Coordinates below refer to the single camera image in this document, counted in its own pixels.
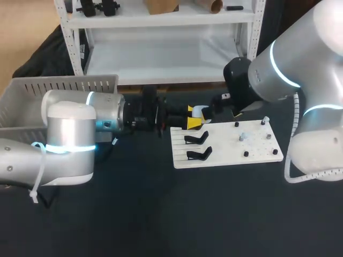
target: white board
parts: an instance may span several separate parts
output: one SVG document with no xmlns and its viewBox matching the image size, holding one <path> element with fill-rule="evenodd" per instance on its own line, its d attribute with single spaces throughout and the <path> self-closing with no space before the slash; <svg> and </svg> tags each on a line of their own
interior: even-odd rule
<svg viewBox="0 0 343 257">
<path fill-rule="evenodd" d="M 209 135 L 204 144 L 186 144 L 185 135 L 200 138 L 205 131 Z M 243 132 L 247 138 L 239 141 Z M 171 127 L 170 134 L 176 169 L 281 162 L 284 159 L 270 124 L 261 125 L 261 120 L 239 122 L 239 127 L 235 127 L 234 122 L 204 124 L 199 131 Z M 187 151 L 203 153 L 209 146 L 213 152 L 206 161 L 188 160 Z M 276 155 L 273 154 L 275 149 L 278 150 Z M 244 156 L 245 151 L 249 152 L 248 157 Z"/>
</svg>

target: black cloth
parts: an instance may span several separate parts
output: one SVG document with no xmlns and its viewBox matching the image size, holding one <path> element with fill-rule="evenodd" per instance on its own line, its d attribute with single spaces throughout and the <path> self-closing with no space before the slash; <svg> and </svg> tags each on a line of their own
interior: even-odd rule
<svg viewBox="0 0 343 257">
<path fill-rule="evenodd" d="M 81 66 L 84 69 L 88 56 L 89 47 L 85 30 L 80 30 L 80 54 Z M 13 78 L 20 77 L 48 77 L 74 75 L 74 70 L 70 62 L 68 50 L 65 45 L 61 26 L 48 36 L 48 38 L 33 53 L 30 59 L 18 68 Z"/>
<path fill-rule="evenodd" d="M 167 100 L 207 104 L 219 93 Z M 285 155 L 292 99 L 238 121 L 264 116 Z M 229 120 L 225 112 L 214 122 Z M 1 255 L 341 256 L 343 182 L 288 184 L 283 162 L 175 170 L 171 149 L 168 131 L 162 139 L 138 132 L 119 139 L 92 180 L 61 187 L 50 210 L 26 190 L 2 190 Z M 52 190 L 40 188 L 46 196 Z"/>
</svg>

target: paper bag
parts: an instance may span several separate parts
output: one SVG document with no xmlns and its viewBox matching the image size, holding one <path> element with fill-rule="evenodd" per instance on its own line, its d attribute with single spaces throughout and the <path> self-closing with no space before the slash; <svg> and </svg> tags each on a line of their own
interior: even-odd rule
<svg viewBox="0 0 343 257">
<path fill-rule="evenodd" d="M 222 0 L 194 0 L 197 4 L 209 10 L 211 13 L 218 13 L 223 8 Z"/>
<path fill-rule="evenodd" d="M 178 0 L 144 0 L 150 14 L 178 11 Z"/>
</svg>

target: zip tie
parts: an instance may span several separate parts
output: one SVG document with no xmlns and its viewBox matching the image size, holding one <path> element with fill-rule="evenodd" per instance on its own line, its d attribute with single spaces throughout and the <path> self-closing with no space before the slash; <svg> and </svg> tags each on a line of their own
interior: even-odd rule
<svg viewBox="0 0 343 257">
<path fill-rule="evenodd" d="M 118 139 L 114 138 L 113 141 L 112 141 L 112 145 L 114 146 L 117 143 L 117 141 L 118 141 Z"/>
<path fill-rule="evenodd" d="M 41 180 L 42 180 L 42 177 L 43 177 L 43 174 L 44 174 L 44 168 L 45 168 L 45 158 L 46 158 L 46 149 L 45 149 L 45 146 L 42 144 L 42 143 L 39 143 L 39 142 L 33 142 L 31 144 L 31 146 L 36 146 L 38 145 L 40 148 L 41 148 L 41 151 L 42 151 L 42 160 L 41 160 L 41 165 L 40 165 L 40 168 L 39 168 L 39 172 L 38 172 L 38 175 L 37 175 L 37 178 L 36 178 L 36 181 L 34 183 L 34 186 L 32 188 L 32 190 L 29 190 L 29 195 L 30 197 L 32 198 L 33 202 L 34 203 L 38 203 L 38 199 L 37 199 L 37 189 L 39 187 L 39 184 L 41 183 Z"/>
</svg>

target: black clip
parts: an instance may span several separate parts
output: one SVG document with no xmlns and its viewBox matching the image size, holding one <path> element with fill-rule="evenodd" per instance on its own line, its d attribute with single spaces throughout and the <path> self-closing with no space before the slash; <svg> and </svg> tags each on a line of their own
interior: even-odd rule
<svg viewBox="0 0 343 257">
<path fill-rule="evenodd" d="M 203 154 L 202 153 L 196 153 L 193 151 L 187 151 L 187 157 L 189 160 L 206 161 L 207 158 L 211 155 L 211 153 L 212 153 L 212 147 L 209 146 Z"/>
<path fill-rule="evenodd" d="M 187 143 L 195 143 L 197 145 L 202 145 L 206 141 L 207 138 L 208 138 L 208 131 L 205 131 L 201 138 L 195 138 L 195 137 L 192 137 L 191 135 L 185 135 L 184 141 L 186 141 L 186 145 Z"/>
</svg>

